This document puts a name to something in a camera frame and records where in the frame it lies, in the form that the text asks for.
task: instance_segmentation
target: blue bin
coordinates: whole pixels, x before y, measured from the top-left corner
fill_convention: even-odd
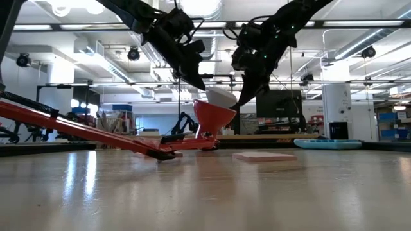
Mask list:
[[[396,138],[396,134],[398,134],[398,138],[405,139],[408,136],[407,129],[392,129],[392,130],[382,130],[381,137],[383,138]]]
[[[398,119],[397,113],[380,113],[379,115],[379,120],[396,120]]]
[[[319,150],[355,150],[362,146],[358,140],[317,140],[317,139],[295,139],[294,144],[305,149]]]

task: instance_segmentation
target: black clamp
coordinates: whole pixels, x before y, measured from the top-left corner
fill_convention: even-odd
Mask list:
[[[53,119],[57,119],[58,110],[57,109],[51,109],[50,117],[53,118]]]
[[[57,119],[58,112],[59,112],[59,110],[57,110],[57,109],[54,109],[54,108],[51,109],[50,117],[53,118],[53,119]],[[53,129],[47,129],[46,130],[46,135],[48,136],[49,133],[53,133]]]

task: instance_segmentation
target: security camera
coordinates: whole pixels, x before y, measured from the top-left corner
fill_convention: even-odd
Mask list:
[[[29,53],[20,53],[20,56],[15,62],[19,67],[29,67],[31,66],[31,58],[29,58]]]
[[[128,54],[127,54],[127,58],[128,58],[130,61],[137,61],[137,60],[139,60],[139,59],[140,59],[140,53],[139,53],[138,48],[136,48],[136,47],[131,47],[131,48],[130,48],[130,51],[129,51]]]
[[[314,80],[314,76],[311,73],[306,74],[305,76],[301,77],[301,81],[302,83],[300,83],[299,85],[301,87],[305,87],[308,85],[309,81],[313,81]]]
[[[371,46],[361,52],[362,58],[372,58],[376,55],[375,49]]]

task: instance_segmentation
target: cable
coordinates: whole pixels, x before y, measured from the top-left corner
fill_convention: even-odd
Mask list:
[[[255,21],[257,19],[264,19],[266,17],[271,17],[272,15],[262,15],[262,16],[258,16],[258,17],[254,17],[252,18],[249,22]]]
[[[297,111],[299,112],[300,109],[298,108],[298,106],[297,106],[297,104],[294,100],[294,93],[293,93],[293,57],[292,57],[291,48],[290,48],[290,70],[291,70],[291,76],[290,76],[290,79],[291,79],[291,98],[293,99],[294,105],[297,108]]]
[[[231,31],[231,33],[234,34],[235,38],[229,36],[229,35],[227,34],[227,32],[225,32],[225,29],[228,29],[229,31]],[[240,42],[237,33],[236,33],[233,29],[231,29],[231,28],[223,28],[223,34],[224,34],[228,39],[237,40],[238,42]]]
[[[367,60],[364,58],[364,71],[365,71],[365,76],[367,76]],[[367,93],[367,104],[368,104],[368,115],[369,115],[369,121],[370,121],[370,135],[371,135],[371,140],[373,140],[373,136],[372,136],[372,123],[371,123],[371,106],[370,106],[370,97],[369,97],[369,85],[367,84],[368,79],[367,77],[365,77],[365,84],[366,84],[366,93]]]
[[[187,41],[183,42],[182,45],[189,44],[189,43],[193,40],[194,34],[195,34],[195,33],[197,32],[197,30],[201,27],[201,25],[203,25],[204,21],[206,21],[204,18],[192,18],[192,20],[201,20],[201,22],[200,22],[200,24],[193,30],[192,34],[187,36]],[[180,43],[182,38],[183,38],[183,36],[181,36],[181,37],[178,39],[177,42]]]
[[[275,76],[274,74],[271,74],[286,90],[288,90],[287,89],[287,87],[283,84],[283,83],[281,83],[281,81],[277,78],[277,76]]]
[[[193,35],[197,32],[197,30],[201,27],[201,25],[203,25],[204,21],[205,21],[205,19],[204,19],[204,18],[201,18],[200,24],[193,30],[193,33],[190,35],[191,38],[192,38]]]

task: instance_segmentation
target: blue tray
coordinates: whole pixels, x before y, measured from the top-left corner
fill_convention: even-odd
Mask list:
[[[358,140],[295,139],[294,144],[305,149],[355,150],[362,146]]]

